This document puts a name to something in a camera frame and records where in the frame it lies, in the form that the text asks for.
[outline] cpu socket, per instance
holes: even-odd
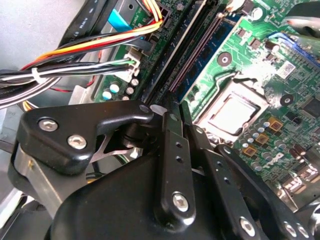
[[[265,96],[232,79],[204,111],[197,124],[207,133],[235,142],[268,107]]]

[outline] white connector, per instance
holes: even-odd
[[[118,72],[118,73],[115,73],[114,75],[122,79],[123,81],[130,83],[130,81],[134,77],[138,76],[139,74],[140,58],[141,58],[141,53],[134,49],[131,49],[126,55],[124,55],[124,59],[130,59],[134,61],[134,63],[129,64],[130,65],[129,70]]]

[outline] yellow wire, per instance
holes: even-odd
[[[154,19],[155,19],[156,23],[154,23],[152,25],[148,25],[148,26],[142,26],[139,28],[135,28],[133,30],[130,30],[130,31],[127,31],[124,33],[120,33],[120,34],[117,34],[114,36],[107,36],[107,37],[103,37],[103,38],[93,40],[90,42],[80,43],[80,44],[77,44],[74,46],[65,47],[65,48],[61,48],[61,49],[56,49],[54,51],[46,52],[45,54],[42,54],[41,56],[39,56],[36,60],[42,60],[42,59],[45,59],[45,58],[52,56],[52,55],[62,54],[65,52],[90,47],[90,46],[93,46],[96,44],[103,44],[103,43],[111,42],[111,41],[113,42],[113,41],[117,41],[117,40],[136,37],[139,35],[146,35],[146,34],[149,34],[149,33],[156,31],[158,28],[160,28],[161,24],[163,23],[161,11],[160,11],[157,3],[155,2],[155,0],[146,0],[146,2],[149,4],[150,9],[152,10],[152,13],[154,15]]]
[[[141,28],[139,28],[139,31],[134,29],[134,30],[131,30],[129,32],[122,33],[122,34],[118,34],[118,35],[114,35],[114,36],[107,36],[107,37],[104,37],[104,38],[101,38],[101,39],[97,39],[97,40],[94,40],[94,41],[85,42],[85,43],[77,44],[77,45],[74,45],[74,46],[65,47],[65,48],[54,50],[54,51],[50,51],[50,52],[47,52],[47,53],[39,56],[36,60],[42,60],[42,59],[45,59],[48,56],[52,56],[52,55],[56,55],[56,54],[62,54],[62,53],[73,51],[73,50],[77,50],[77,49],[80,49],[80,48],[90,47],[90,46],[93,46],[93,45],[96,45],[96,44],[103,44],[103,43],[110,42],[110,41],[117,41],[117,40],[121,40],[121,39],[132,38],[132,37],[139,36],[139,35],[149,34],[149,33],[154,32],[155,30],[157,30],[160,27],[161,24],[162,24],[162,20],[159,21],[159,22],[156,22],[155,24],[153,24],[152,27],[151,26],[141,27]]]
[[[32,110],[32,108],[29,106],[29,104],[26,101],[22,102],[22,106],[26,112]]]

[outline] motherboard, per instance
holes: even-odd
[[[106,76],[95,102],[166,93],[187,101],[212,145],[225,143],[296,211],[320,189],[319,40],[299,34],[290,13],[308,0],[158,1],[164,23],[130,81]],[[145,25],[137,8],[131,28]]]

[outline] cable tie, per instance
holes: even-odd
[[[34,80],[38,83],[38,84],[44,84],[47,79],[46,78],[43,78],[40,76],[39,72],[38,72],[38,68],[36,67],[33,67],[31,69],[31,74],[32,74],[32,77],[34,78]]]

